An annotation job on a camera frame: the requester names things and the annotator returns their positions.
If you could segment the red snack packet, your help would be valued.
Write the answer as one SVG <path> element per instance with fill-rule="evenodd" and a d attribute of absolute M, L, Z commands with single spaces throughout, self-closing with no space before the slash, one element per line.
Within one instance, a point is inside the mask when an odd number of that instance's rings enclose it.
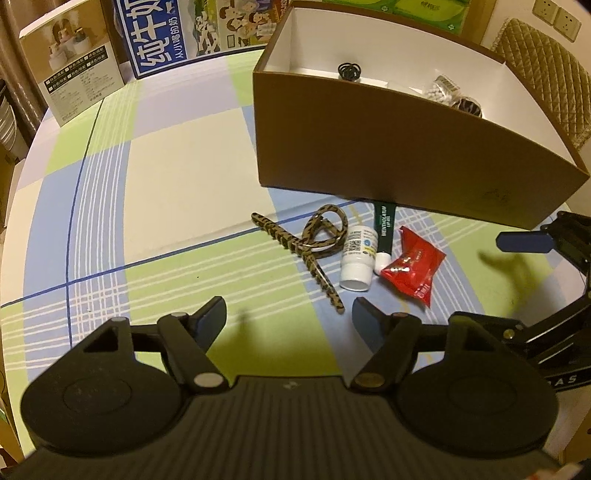
<path fill-rule="evenodd" d="M 433 278 L 446 254 L 406 226 L 400 228 L 401 255 L 381 270 L 380 276 L 401 294 L 431 307 Z"/>

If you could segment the dark green lip balm tube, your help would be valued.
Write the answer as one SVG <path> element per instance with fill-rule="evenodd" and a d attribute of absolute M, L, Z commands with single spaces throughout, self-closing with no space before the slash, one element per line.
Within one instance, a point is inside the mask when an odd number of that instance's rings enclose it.
<path fill-rule="evenodd" d="M 394 215 L 396 204 L 382 201 L 374 202 L 374 229 L 378 235 L 377 254 L 374 271 L 377 275 L 393 261 Z"/>

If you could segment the white medicine bottle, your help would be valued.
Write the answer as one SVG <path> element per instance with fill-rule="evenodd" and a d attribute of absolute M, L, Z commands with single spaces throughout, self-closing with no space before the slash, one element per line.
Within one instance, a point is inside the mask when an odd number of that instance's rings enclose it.
<path fill-rule="evenodd" d="M 339 286 L 353 292 L 370 289 L 374 276 L 378 247 L 377 232 L 368 226 L 349 228 L 342 250 Z"/>

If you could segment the cotton swab bag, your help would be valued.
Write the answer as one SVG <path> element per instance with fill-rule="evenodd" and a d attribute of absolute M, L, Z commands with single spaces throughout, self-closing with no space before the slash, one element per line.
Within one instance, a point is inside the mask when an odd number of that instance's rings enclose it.
<path fill-rule="evenodd" d="M 438 75 L 423 91 L 423 96 L 436 103 L 452 106 L 460 97 L 460 87 L 446 75 Z"/>

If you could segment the leopard print hair clip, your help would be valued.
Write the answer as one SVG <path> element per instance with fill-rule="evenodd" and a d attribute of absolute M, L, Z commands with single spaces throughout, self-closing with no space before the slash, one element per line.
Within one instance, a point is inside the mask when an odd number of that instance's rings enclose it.
<path fill-rule="evenodd" d="M 337 254 L 344 248 L 346 235 L 349 231 L 349 220 L 346 213 L 337 205 L 322 205 L 308 218 L 300 237 L 291 234 L 269 217 L 256 212 L 252 212 L 250 217 L 256 227 L 279 242 L 284 249 L 290 250 L 291 253 L 301 258 L 311 277 L 317 281 L 335 311 L 339 314 L 345 313 L 346 308 L 338 291 L 332 285 L 332 281 L 325 274 L 318 260 Z"/>

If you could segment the quilted tan chair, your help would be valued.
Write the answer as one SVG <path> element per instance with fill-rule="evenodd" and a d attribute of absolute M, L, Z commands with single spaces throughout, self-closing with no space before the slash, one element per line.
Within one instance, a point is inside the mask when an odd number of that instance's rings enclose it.
<path fill-rule="evenodd" d="M 590 74 L 576 57 L 517 18 L 504 22 L 492 50 L 536 90 L 574 147 L 582 149 L 590 139 Z"/>

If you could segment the brown cardboard storage box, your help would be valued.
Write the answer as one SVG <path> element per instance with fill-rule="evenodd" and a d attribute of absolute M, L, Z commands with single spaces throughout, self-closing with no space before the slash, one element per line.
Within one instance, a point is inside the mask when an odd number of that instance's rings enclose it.
<path fill-rule="evenodd" d="M 482 117 L 430 101 L 440 74 Z M 406 18 L 297 1 L 252 73 L 259 182 L 532 229 L 589 179 L 510 64 Z"/>

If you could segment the checked tablecloth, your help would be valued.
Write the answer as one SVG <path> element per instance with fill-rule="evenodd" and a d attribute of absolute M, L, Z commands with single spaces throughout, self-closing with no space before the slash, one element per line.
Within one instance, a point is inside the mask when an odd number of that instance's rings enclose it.
<path fill-rule="evenodd" d="M 252 213 L 300 234 L 327 194 L 259 184 L 257 52 L 130 79 L 77 119 L 46 115 L 19 179 L 1 264 L 10 402 L 114 316 L 152 324 L 213 296 L 228 322 L 209 354 L 225 376 L 352 378 L 370 357 L 297 256 Z"/>

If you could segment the green tissue pack bundle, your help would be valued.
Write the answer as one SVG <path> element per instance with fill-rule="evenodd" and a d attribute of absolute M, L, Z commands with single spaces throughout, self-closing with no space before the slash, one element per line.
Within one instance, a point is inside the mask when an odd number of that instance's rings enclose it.
<path fill-rule="evenodd" d="M 400 15 L 460 34 L 470 8 L 465 0 L 328 0 L 328 3 Z"/>

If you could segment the cardboard boxes beside table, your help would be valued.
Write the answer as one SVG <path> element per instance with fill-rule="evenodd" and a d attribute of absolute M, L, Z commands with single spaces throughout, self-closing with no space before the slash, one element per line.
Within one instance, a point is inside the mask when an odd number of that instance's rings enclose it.
<path fill-rule="evenodd" d="M 0 232 L 6 229 L 8 200 L 15 165 L 19 159 L 0 144 Z"/>

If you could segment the white product box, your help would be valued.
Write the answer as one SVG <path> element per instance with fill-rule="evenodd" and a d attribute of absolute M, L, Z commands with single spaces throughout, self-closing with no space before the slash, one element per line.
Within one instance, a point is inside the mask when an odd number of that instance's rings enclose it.
<path fill-rule="evenodd" d="M 66 2 L 23 28 L 19 42 L 59 126 L 124 86 L 99 1 Z"/>

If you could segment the blue milk carton box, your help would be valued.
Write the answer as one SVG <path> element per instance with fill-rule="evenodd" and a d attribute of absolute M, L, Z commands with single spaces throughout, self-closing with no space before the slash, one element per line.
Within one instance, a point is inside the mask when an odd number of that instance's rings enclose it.
<path fill-rule="evenodd" d="M 266 46 L 288 0 L 119 0 L 113 3 L 137 79 Z"/>

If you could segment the beige wall socket plate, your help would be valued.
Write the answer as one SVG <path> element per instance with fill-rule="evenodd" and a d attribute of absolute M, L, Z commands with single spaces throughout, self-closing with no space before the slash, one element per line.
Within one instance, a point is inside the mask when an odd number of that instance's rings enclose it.
<path fill-rule="evenodd" d="M 532 13 L 549 25 L 554 24 L 559 6 L 553 0 L 535 0 Z"/>

